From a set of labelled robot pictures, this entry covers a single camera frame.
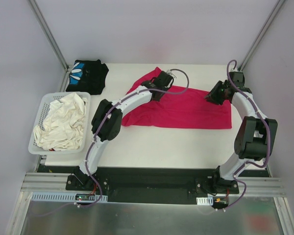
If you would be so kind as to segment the pink t shirt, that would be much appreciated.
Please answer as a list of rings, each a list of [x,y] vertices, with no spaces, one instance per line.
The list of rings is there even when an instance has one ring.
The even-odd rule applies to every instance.
[[[160,101],[143,104],[122,118],[122,126],[226,130],[232,128],[231,104],[207,102],[207,91],[172,85]]]

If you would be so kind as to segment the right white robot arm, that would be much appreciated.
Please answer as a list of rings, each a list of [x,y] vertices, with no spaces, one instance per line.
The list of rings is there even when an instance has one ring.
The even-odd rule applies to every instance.
[[[234,140],[234,153],[212,176],[211,189],[222,193],[234,185],[235,178],[249,165],[267,167],[278,123],[256,105],[251,90],[245,87],[245,76],[241,71],[228,72],[227,79],[218,81],[205,100],[216,105],[228,100],[242,119]]]

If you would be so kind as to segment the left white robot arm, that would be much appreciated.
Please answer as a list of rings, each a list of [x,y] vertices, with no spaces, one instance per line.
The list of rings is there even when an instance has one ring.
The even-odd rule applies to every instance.
[[[143,104],[160,101],[173,82],[174,76],[170,70],[161,71],[157,77],[144,81],[123,98],[116,101],[104,99],[99,103],[91,122],[93,140],[85,159],[73,171],[73,179],[82,190],[93,187],[92,175],[97,171],[106,145],[119,134],[123,117]]]

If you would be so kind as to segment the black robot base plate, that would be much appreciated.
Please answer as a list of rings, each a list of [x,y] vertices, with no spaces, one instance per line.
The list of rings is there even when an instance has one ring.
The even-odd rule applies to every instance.
[[[88,176],[76,167],[66,190],[95,191],[108,202],[194,205],[211,194],[238,194],[234,180],[223,180],[215,169],[99,167]]]

